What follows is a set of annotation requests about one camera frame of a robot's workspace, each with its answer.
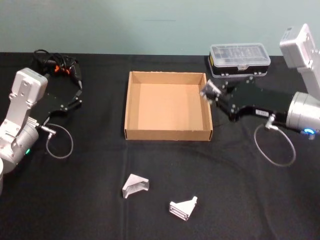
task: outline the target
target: plastic storage case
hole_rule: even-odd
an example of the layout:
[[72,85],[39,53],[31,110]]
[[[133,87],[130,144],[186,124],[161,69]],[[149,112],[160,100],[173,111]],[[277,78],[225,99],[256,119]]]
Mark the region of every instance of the plastic storage case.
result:
[[265,76],[271,63],[261,43],[214,44],[209,66],[214,78]]

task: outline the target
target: clear plastic lid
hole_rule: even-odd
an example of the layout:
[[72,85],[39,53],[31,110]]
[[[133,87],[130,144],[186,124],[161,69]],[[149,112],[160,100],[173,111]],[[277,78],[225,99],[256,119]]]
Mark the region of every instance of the clear plastic lid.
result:
[[213,64],[218,68],[269,66],[270,57],[261,43],[214,44],[210,47]]

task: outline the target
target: light blue wall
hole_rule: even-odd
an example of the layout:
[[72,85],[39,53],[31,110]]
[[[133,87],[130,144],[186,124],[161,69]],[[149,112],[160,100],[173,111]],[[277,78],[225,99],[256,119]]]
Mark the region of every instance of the light blue wall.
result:
[[291,25],[320,46],[320,0],[0,0],[0,52],[207,55],[263,43],[281,55]]

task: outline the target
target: black tablecloth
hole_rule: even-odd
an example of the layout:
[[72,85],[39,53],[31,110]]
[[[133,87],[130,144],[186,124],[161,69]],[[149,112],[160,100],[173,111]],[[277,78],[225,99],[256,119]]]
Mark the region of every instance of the black tablecloth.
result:
[[[232,123],[212,107],[210,142],[126,141],[123,134],[129,71],[210,72],[203,56],[79,54],[83,106],[54,123],[74,138],[71,157],[45,151],[41,134],[31,153],[4,178],[0,197],[1,240],[195,240],[320,239],[320,142],[286,131],[297,161],[279,168],[258,152],[254,116]],[[30,54],[0,54],[0,116],[5,117],[16,71]],[[272,57],[261,87],[306,91],[296,70]],[[51,79],[47,90],[69,98],[68,79]],[[289,161],[289,144],[259,132],[275,161]],[[67,138],[61,136],[62,150]],[[122,198],[129,174],[149,179],[148,192]],[[169,202],[198,197],[187,222],[169,213]]]

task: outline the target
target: cardboard tray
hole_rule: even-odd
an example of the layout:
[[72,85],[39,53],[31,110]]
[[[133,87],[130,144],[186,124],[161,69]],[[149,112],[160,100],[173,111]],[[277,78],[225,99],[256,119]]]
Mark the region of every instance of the cardboard tray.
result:
[[199,92],[206,74],[131,71],[124,134],[127,140],[210,141],[210,105]]

